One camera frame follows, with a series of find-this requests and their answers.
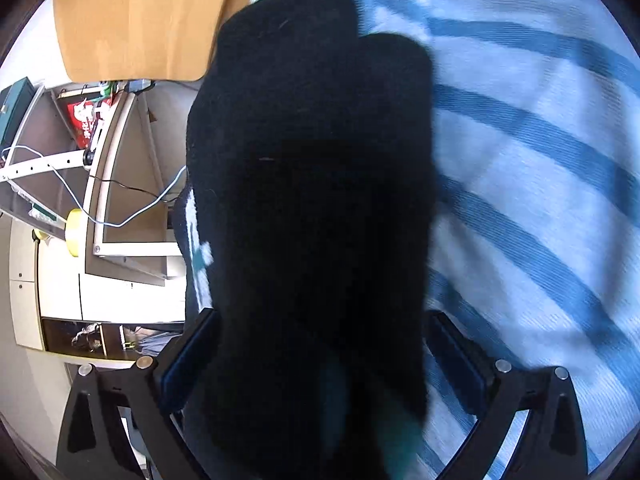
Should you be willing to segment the teal drawer box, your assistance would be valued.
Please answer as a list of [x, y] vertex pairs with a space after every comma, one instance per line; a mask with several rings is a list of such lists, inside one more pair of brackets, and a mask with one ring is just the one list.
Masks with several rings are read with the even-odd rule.
[[35, 93], [35, 87], [27, 77], [1, 91], [0, 142], [2, 148], [8, 148], [12, 144]]

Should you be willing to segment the blue striped bed sheet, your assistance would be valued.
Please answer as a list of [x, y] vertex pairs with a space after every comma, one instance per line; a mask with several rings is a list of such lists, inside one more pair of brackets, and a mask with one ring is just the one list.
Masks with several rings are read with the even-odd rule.
[[357, 0], [434, 62], [429, 307], [568, 370], [588, 469], [639, 429], [639, 57], [601, 0]]

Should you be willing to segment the white shelf unit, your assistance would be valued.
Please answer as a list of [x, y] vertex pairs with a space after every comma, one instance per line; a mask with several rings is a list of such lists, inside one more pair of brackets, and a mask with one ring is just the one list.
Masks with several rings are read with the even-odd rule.
[[[186, 270], [171, 225], [183, 176], [160, 172], [144, 96], [112, 84], [34, 87], [1, 154], [15, 341], [72, 359], [132, 360], [145, 337], [183, 319]], [[111, 110], [78, 148], [66, 105], [101, 98]], [[77, 258], [65, 243], [74, 208], [84, 214]]]

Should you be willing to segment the red book on shelf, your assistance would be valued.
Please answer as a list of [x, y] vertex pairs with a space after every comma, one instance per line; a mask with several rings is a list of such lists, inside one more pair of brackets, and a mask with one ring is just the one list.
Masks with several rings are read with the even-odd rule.
[[75, 129], [78, 148], [88, 148], [98, 121], [111, 110], [112, 98], [84, 99], [66, 105], [70, 122]]

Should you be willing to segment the black patterned knit sweater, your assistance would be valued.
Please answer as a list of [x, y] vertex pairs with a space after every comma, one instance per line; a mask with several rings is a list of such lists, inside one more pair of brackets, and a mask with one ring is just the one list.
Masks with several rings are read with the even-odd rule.
[[184, 410], [214, 479], [398, 479], [427, 419], [432, 63], [354, 0], [259, 0], [186, 124], [191, 302], [221, 318]]

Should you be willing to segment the yellow tape roll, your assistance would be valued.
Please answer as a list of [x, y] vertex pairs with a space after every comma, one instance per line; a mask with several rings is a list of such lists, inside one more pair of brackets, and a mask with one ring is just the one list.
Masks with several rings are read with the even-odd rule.
[[75, 258], [79, 256], [79, 246], [82, 240], [80, 220], [84, 214], [78, 208], [70, 211], [65, 222], [65, 243], [68, 252]]

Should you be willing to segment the wooden headboard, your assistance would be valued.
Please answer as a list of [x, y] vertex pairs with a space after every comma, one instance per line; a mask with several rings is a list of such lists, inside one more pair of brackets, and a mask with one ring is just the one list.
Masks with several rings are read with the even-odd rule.
[[53, 0], [58, 44], [73, 82], [196, 81], [220, 26], [250, 0]]

